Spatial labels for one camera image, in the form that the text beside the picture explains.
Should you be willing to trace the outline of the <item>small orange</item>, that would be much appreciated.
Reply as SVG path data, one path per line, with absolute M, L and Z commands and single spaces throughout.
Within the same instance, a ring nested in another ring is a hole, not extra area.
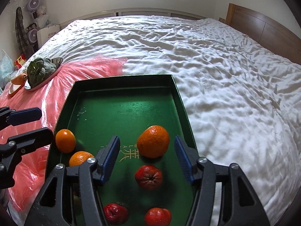
M 62 153 L 71 153 L 76 146 L 76 138 L 72 131 L 61 129 L 55 137 L 58 150 Z

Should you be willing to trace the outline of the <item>mandarin orange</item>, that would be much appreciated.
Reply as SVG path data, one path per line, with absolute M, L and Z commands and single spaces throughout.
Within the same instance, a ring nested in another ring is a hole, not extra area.
M 88 158 L 93 158 L 93 157 L 94 157 L 93 154 L 86 152 L 86 151 L 76 152 L 69 159 L 69 167 L 81 165 Z

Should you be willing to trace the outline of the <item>red apple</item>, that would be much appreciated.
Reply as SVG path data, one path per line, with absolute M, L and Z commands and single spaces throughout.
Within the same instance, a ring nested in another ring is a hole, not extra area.
M 151 208 L 144 217 L 147 226 L 169 226 L 172 220 L 172 214 L 165 208 Z
M 110 203 L 104 206 L 104 213 L 110 225 L 122 225 L 128 221 L 128 209 L 117 203 Z

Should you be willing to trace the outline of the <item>red apple back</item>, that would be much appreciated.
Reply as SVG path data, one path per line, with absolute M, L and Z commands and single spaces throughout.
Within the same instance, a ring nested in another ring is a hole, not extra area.
M 172 214 L 165 208 L 151 208 L 144 217 L 147 226 L 169 226 L 172 220 Z

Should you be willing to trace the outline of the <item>ribbed red tomato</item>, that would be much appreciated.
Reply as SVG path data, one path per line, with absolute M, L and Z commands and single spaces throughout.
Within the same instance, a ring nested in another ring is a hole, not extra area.
M 143 165 L 135 172 L 135 180 L 143 190 L 156 190 L 163 183 L 163 174 L 154 165 Z

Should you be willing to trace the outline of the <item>large mandarin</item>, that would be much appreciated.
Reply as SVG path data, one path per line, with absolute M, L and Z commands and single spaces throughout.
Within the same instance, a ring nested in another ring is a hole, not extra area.
M 168 131 L 159 125 L 148 127 L 137 139 L 137 148 L 140 155 L 155 159 L 163 156 L 169 147 Z

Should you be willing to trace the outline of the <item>pink plastic sheet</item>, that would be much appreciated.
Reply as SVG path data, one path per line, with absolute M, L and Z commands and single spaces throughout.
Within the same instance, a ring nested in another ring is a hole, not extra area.
M 126 58 L 98 56 L 91 60 L 68 62 L 63 64 L 59 73 L 43 87 L 35 91 L 21 88 L 13 97 L 8 96 L 11 86 L 8 84 L 1 94 L 2 107 L 9 106 L 15 110 L 38 107 L 42 111 L 42 117 L 29 124 L 5 128 L 1 131 L 1 143 L 6 143 L 9 137 L 42 127 L 54 130 L 74 82 L 122 75 L 122 68 L 126 61 Z M 12 208 L 17 212 L 29 211 L 42 187 L 48 153 L 48 146 L 39 148 L 33 153 L 24 155 L 17 165 L 14 173 L 15 185 L 8 190 Z

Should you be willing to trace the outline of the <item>orange carrot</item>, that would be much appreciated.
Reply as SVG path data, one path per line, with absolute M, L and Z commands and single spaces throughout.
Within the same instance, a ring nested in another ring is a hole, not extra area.
M 11 80 L 11 83 L 14 85 L 22 85 L 27 80 L 27 74 L 21 73 L 20 75 L 17 75 L 15 78 Z

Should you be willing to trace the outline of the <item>red yellow snack box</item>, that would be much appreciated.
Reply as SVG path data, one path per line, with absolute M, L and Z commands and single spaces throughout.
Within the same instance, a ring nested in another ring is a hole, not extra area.
M 16 70 L 19 70 L 26 63 L 24 54 L 21 54 L 15 61 L 14 66 Z

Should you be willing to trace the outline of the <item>dark green leafy vegetable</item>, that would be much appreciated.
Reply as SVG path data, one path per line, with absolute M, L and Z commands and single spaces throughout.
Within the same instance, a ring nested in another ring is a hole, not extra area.
M 49 58 L 36 58 L 27 67 L 27 80 L 31 88 L 49 78 L 60 66 Z

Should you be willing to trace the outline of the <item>plaid scarf on rack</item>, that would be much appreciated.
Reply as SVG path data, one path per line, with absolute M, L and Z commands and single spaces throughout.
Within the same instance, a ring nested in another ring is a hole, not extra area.
M 28 60 L 35 52 L 27 38 L 21 7 L 17 7 L 15 13 L 15 32 L 20 54 L 23 54 L 25 59 Z

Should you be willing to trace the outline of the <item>black-rimmed white plate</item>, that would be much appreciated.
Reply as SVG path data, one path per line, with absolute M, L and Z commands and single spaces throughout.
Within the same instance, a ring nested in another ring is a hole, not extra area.
M 28 91 L 37 90 L 52 80 L 61 70 L 63 58 L 38 57 L 30 62 L 27 67 L 27 80 L 24 88 Z

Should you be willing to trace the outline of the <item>lower purple fan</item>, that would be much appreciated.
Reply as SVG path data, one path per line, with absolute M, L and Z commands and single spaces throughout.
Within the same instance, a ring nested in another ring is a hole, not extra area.
M 27 33 L 27 39 L 29 41 L 30 44 L 34 44 L 37 42 L 37 32 L 38 30 L 37 29 L 31 29 L 28 31 Z

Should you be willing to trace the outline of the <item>green shallow tray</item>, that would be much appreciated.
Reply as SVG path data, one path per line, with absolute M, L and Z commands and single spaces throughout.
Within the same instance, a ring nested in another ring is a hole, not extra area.
M 152 125 L 169 134 L 167 152 L 159 158 L 142 156 L 138 137 Z M 194 190 L 185 181 L 174 139 L 182 136 L 195 146 L 189 120 L 172 75 L 113 76 L 77 81 L 63 105 L 56 131 L 70 130 L 76 138 L 76 151 L 96 155 L 113 136 L 120 139 L 120 151 L 110 179 L 95 184 L 103 205 L 120 203 L 128 208 L 127 225 L 144 225 L 146 212 L 154 207 L 171 212 L 172 225 L 185 225 Z M 135 172 L 153 164 L 162 171 L 163 184 L 153 191 L 141 189 Z

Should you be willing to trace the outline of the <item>upper purple fan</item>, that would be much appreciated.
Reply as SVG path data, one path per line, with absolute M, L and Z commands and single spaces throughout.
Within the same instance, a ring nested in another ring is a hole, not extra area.
M 26 10 L 29 12 L 36 11 L 40 5 L 40 0 L 29 0 L 26 5 Z

